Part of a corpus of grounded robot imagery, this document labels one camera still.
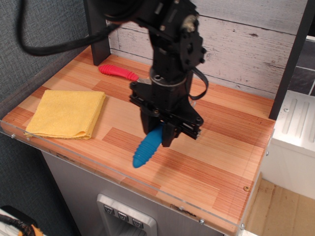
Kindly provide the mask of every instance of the yellow towel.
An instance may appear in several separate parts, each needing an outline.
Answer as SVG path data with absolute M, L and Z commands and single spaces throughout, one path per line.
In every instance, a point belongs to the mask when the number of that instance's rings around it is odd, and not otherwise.
M 26 131 L 41 137 L 89 139 L 104 99 L 105 93 L 99 91 L 46 90 Z

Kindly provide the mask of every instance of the white vent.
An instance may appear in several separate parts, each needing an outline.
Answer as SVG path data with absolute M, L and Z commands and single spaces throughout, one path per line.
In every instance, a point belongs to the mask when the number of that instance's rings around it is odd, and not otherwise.
M 273 139 L 315 152 L 315 97 L 288 91 Z

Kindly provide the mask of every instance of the button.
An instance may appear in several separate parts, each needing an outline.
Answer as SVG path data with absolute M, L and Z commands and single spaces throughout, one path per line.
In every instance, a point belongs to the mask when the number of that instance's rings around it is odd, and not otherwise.
M 110 208 L 109 206 L 106 206 L 104 205 L 104 209 L 107 213 L 111 214 L 111 215 L 114 215 L 115 212 L 114 212 L 114 209 Z
M 123 213 L 121 213 L 121 212 L 119 212 L 118 211 L 118 216 L 119 216 L 119 218 L 121 219 L 121 220 L 124 220 L 124 221 L 129 221 L 128 220 L 128 216 L 126 215 L 126 214 L 123 214 Z
M 135 227 L 143 229 L 143 223 L 141 221 L 138 221 L 136 219 L 132 219 L 132 223 Z

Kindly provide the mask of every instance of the black frame post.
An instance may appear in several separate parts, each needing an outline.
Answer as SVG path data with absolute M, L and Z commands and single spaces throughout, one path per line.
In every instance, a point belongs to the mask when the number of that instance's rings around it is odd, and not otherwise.
M 106 26 L 105 17 L 96 9 L 90 0 L 83 0 L 89 35 L 101 31 Z M 109 40 L 106 38 L 91 45 L 94 65 L 101 64 L 110 55 Z
M 313 21 L 314 14 L 315 14 L 315 0 L 308 0 L 308 2 L 306 3 L 306 7 L 305 7 L 302 20 L 301 20 L 300 27 L 297 31 L 291 53 L 287 61 L 287 64 L 286 64 L 286 67 L 285 67 L 285 70 L 284 70 L 284 73 L 283 73 L 283 76 L 282 76 L 282 79 L 281 79 L 281 82 L 277 91 L 277 95 L 275 97 L 274 104 L 269 114 L 270 119 L 276 120 L 278 117 L 278 114 L 281 109 L 281 105 L 286 95 L 286 91 L 289 87 L 290 80 L 292 78 L 295 66 L 297 64 L 306 36 L 309 32 L 311 23 Z

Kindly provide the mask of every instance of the white wood-panel wall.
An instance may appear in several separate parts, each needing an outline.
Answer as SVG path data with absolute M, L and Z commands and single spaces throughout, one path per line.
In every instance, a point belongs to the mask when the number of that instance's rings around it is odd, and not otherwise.
M 198 68 L 210 82 L 274 98 L 307 0 L 192 0 L 207 49 Z M 148 31 L 122 25 L 110 37 L 111 53 L 152 64 Z

